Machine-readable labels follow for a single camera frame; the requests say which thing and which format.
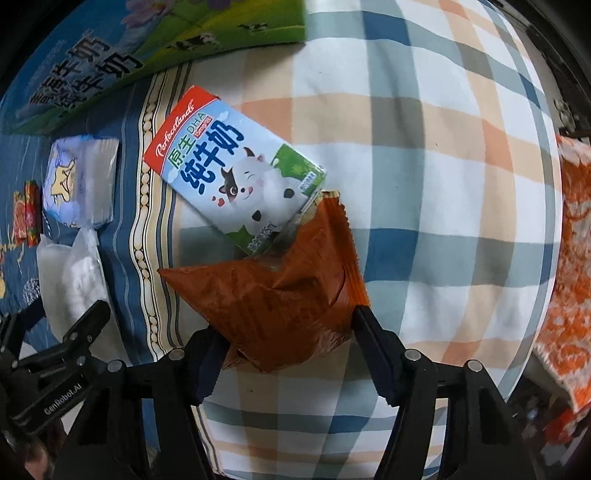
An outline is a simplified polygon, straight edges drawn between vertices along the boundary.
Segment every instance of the plastic packaging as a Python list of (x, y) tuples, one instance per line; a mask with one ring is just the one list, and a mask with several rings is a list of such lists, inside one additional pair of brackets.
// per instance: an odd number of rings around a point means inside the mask
[(324, 198), (281, 258), (159, 270), (240, 355), (264, 372), (324, 355), (369, 299), (345, 210)]
[(62, 338), (96, 300), (107, 301), (111, 306), (111, 318), (90, 346), (90, 352), (105, 362), (121, 359), (129, 365), (103, 274), (98, 244), (96, 232), (86, 228), (80, 229), (71, 247), (55, 244), (41, 235), (37, 264), (43, 307), (51, 331), (56, 338)]
[(98, 228), (113, 220), (119, 140), (91, 135), (53, 142), (43, 185), (43, 208), (59, 222)]

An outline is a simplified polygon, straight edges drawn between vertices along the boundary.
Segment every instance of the metal screw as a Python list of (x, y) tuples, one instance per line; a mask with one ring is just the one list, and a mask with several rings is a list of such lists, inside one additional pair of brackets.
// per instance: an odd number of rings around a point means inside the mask
[(168, 353), (168, 358), (171, 360), (182, 360), (184, 358), (184, 350), (182, 348), (175, 348)]
[(113, 360), (112, 362), (109, 362), (109, 365), (107, 365), (107, 370), (111, 373), (115, 373), (121, 370), (122, 367), (123, 362), (121, 360)]
[(478, 360), (468, 360), (468, 368), (473, 372), (482, 370), (482, 364)]
[(404, 352), (404, 356), (408, 358), (411, 362), (416, 362), (421, 358), (421, 352), (415, 350), (414, 348), (409, 348)]

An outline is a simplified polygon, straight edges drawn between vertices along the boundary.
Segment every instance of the brand logo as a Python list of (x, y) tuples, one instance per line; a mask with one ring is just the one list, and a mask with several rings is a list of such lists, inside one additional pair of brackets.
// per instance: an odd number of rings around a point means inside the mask
[(193, 105), (193, 100), (189, 102), (187, 105), (187, 110), (183, 112), (182, 115), (178, 116), (174, 119), (173, 126), (170, 128), (169, 131), (164, 133), (164, 141), (156, 145), (156, 155), (159, 157), (164, 158), (168, 148), (170, 146), (170, 141), (174, 138), (175, 134), (177, 133), (178, 129), (183, 126), (183, 124), (187, 121), (187, 118), (193, 113), (195, 107)]
[(66, 403), (74, 395), (76, 395), (80, 390), (82, 390), (82, 387), (79, 383), (77, 383), (76, 385), (74, 385), (73, 388), (69, 389), (61, 397), (56, 398), (51, 405), (49, 405), (47, 408), (44, 408), (43, 411), (45, 412), (45, 415), (51, 415), (52, 413), (54, 413), (64, 403)]
[(209, 115), (206, 116), (205, 119), (203, 120), (203, 122), (201, 122), (201, 124), (197, 127), (197, 131), (193, 135), (197, 138), (201, 137), (201, 135), (203, 135), (203, 132), (205, 132), (205, 130), (207, 130), (207, 127), (209, 127), (209, 125), (212, 122), (213, 122), (213, 118), (211, 118)]

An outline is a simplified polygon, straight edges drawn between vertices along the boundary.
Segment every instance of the milk carton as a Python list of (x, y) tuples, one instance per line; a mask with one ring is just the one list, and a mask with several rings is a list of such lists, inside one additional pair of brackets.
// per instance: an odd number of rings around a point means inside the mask
[(269, 246), (326, 176), (290, 144), (196, 86), (158, 130), (144, 161), (249, 255)]

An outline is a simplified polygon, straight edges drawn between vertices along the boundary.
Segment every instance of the white plastic bag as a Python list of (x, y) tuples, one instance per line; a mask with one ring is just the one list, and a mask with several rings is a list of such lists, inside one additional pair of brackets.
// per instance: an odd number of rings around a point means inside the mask
[(52, 333), (61, 339), (96, 301), (111, 307), (111, 318), (90, 346), (93, 356), (109, 362), (121, 359), (129, 365), (98, 251), (99, 240), (92, 229), (82, 228), (74, 244), (55, 244), (45, 235), (37, 247), (39, 287)]

